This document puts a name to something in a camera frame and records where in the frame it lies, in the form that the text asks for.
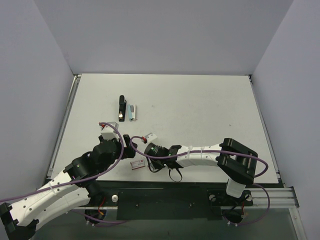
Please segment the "black stapler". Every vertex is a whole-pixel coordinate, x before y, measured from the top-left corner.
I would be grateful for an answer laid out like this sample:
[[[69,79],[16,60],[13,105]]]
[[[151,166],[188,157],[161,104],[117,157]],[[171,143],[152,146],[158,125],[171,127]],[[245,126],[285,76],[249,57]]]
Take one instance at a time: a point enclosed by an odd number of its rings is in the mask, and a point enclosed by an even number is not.
[[[118,121],[124,122],[126,116],[127,101],[124,95],[119,96]]]

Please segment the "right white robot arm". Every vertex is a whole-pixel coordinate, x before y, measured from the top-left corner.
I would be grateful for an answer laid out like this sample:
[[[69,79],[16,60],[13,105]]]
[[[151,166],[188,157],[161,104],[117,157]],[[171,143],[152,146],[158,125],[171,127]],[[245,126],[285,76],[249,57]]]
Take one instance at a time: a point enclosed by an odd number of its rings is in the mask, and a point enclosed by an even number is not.
[[[232,138],[212,146],[192,147],[173,145],[165,148],[149,143],[144,150],[156,170],[177,170],[194,167],[219,167],[227,176],[224,201],[236,204],[247,185],[254,183],[258,154]]]

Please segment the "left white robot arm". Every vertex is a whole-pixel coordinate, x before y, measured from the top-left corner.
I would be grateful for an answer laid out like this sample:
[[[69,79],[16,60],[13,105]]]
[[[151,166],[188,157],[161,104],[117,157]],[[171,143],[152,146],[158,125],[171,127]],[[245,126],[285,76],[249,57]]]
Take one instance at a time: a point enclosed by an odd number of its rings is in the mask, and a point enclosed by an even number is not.
[[[0,219],[10,240],[29,240],[50,220],[76,207],[99,205],[103,193],[97,178],[109,172],[122,159],[135,157],[136,144],[130,137],[99,137],[92,151],[74,159],[54,179],[35,192],[2,200]]]

